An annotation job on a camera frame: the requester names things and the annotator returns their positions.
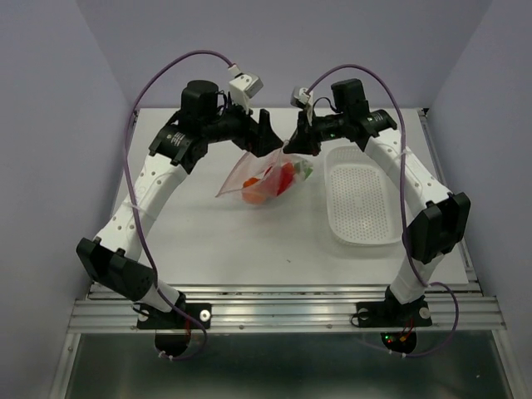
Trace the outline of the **clear zip top bag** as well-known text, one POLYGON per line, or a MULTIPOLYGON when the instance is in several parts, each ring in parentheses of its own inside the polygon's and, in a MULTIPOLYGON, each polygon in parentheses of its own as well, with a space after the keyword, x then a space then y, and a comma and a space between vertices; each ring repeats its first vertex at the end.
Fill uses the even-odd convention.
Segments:
POLYGON ((246 152, 230 171, 216 198, 231 197, 260 206, 303 183, 313 173, 312 161, 283 150, 279 148, 264 157, 246 152))

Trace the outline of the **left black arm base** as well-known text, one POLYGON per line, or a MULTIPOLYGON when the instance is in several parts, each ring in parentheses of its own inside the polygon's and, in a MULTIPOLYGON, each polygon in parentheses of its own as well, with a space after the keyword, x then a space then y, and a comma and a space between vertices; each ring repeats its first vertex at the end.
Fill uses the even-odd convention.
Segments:
POLYGON ((210 329, 212 317, 211 303, 177 303, 188 315, 184 318, 174 310, 161 312, 145 303, 134 303, 132 309, 137 313, 136 328, 154 331, 154 345, 159 358, 178 362, 198 356, 206 345, 206 335, 198 341, 192 338, 192 331, 201 328, 192 323, 196 320, 204 330, 210 329))

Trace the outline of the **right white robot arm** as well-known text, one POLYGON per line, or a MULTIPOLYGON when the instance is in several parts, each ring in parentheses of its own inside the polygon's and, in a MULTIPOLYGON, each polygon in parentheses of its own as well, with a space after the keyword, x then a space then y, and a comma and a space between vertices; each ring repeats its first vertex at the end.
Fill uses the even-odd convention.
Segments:
POLYGON ((283 151, 316 156, 323 142, 346 139, 397 187, 406 257, 382 314, 389 323, 401 324, 412 315, 411 303, 424 295, 437 264, 463 239, 470 199, 465 193, 452 193, 408 149, 403 119, 395 121, 384 110, 371 110, 360 80, 334 83, 331 90, 334 109, 326 116, 316 116, 308 88, 293 90, 290 103, 300 112, 283 151))

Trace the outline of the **orange toy pumpkin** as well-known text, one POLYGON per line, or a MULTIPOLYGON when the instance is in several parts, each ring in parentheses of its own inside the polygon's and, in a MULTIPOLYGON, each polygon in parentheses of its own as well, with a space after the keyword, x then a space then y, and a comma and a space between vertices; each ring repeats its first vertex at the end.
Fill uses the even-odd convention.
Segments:
POLYGON ((262 191, 261 179, 251 177, 242 184, 241 197, 247 204, 260 205, 267 201, 267 195, 262 191))

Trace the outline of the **green toy leaf vegetable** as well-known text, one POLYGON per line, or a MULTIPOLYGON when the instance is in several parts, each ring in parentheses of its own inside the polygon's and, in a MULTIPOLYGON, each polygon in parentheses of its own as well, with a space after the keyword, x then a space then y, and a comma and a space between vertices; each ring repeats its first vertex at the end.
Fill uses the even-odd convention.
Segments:
POLYGON ((313 172, 313 164, 306 160, 293 163, 294 178, 297 181, 305 181, 313 172))

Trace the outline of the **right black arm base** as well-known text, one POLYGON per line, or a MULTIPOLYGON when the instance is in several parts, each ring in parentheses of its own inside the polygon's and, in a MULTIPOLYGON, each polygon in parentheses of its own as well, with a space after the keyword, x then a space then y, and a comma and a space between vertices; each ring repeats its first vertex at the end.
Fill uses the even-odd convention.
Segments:
POLYGON ((382 301, 358 302, 350 323, 357 328, 379 328, 389 351, 410 355, 416 348, 416 328, 432 326, 431 311, 422 294, 413 302, 401 304, 390 288, 382 301))

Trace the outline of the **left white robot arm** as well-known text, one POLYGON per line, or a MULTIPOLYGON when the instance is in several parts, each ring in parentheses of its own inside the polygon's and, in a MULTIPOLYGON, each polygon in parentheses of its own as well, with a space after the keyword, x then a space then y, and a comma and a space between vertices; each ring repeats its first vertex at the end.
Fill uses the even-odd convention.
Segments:
POLYGON ((135 303, 156 309, 166 327, 185 317, 183 293, 160 281, 140 263, 146 236, 176 188, 191 174, 209 145, 231 141, 257 157, 282 147, 270 114, 253 119, 251 99, 262 81, 240 73, 224 95, 212 81, 190 81, 181 93, 180 108, 151 142, 137 179, 128 178, 128 194, 109 222, 93 239, 82 239, 76 253, 89 276, 135 303))

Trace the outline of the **red toy strawberry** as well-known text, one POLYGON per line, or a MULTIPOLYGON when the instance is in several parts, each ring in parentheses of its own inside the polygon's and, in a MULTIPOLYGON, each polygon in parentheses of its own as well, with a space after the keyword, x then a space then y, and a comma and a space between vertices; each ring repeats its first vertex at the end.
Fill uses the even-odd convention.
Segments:
POLYGON ((277 197, 286 191, 294 182, 293 163, 270 166, 263 174, 261 187, 268 195, 277 197))

